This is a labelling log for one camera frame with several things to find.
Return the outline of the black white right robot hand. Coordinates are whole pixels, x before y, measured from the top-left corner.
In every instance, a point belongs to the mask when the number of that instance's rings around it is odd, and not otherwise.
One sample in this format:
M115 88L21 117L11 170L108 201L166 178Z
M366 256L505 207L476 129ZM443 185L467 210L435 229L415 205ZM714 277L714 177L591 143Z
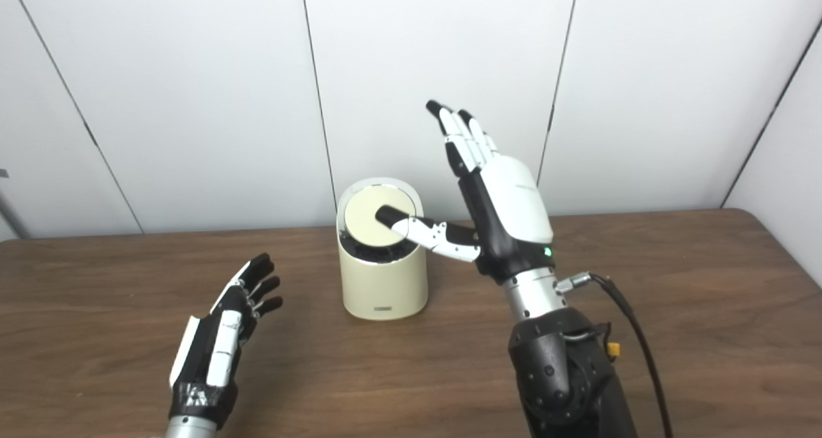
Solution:
M376 221L433 253L475 263L497 283L522 272L553 268L553 230L531 170L501 154L466 110L430 100L450 169L458 180L472 227L436 222L381 205Z

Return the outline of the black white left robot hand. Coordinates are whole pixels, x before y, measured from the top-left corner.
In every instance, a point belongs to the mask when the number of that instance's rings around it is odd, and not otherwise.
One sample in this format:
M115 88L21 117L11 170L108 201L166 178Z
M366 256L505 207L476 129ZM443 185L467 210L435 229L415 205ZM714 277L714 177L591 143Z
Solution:
M270 254L246 262L216 298L208 315L191 316L174 359L166 437L215 437L238 399L235 375L259 320L284 300Z

